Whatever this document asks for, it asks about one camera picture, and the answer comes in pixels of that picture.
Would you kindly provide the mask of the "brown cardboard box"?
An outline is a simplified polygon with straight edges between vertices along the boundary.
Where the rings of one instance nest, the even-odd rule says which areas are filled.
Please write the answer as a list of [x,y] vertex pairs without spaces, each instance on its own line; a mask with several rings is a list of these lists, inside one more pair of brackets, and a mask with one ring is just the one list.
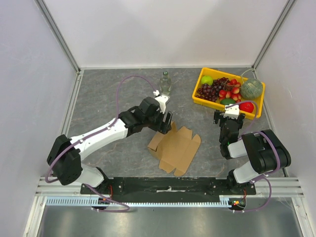
[[185,126],[178,129],[172,122],[171,130],[167,134],[157,132],[147,148],[159,160],[159,169],[180,177],[187,172],[200,145],[198,134],[193,135],[193,131]]

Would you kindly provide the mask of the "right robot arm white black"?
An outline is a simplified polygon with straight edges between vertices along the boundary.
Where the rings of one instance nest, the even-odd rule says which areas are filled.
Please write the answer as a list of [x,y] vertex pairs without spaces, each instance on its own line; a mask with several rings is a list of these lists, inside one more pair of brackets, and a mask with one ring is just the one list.
[[220,126],[220,152],[225,159],[247,156],[249,161],[229,172],[226,179],[227,191],[238,194],[250,189],[252,181],[258,181],[272,172],[291,165],[291,156],[283,143],[270,130],[239,135],[245,115],[214,112],[213,123]]

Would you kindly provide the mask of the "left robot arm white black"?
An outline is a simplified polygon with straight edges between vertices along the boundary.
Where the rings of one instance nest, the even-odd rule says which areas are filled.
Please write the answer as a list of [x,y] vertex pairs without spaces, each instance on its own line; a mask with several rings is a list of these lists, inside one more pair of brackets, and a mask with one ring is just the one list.
[[169,96],[159,95],[143,99],[139,106],[121,112],[118,117],[82,135],[68,138],[58,136],[47,158],[49,174],[54,174],[61,185],[75,181],[89,184],[97,194],[108,190],[108,181],[100,168],[84,165],[82,161],[100,148],[124,139],[143,128],[161,134],[171,130],[172,113],[167,111]]

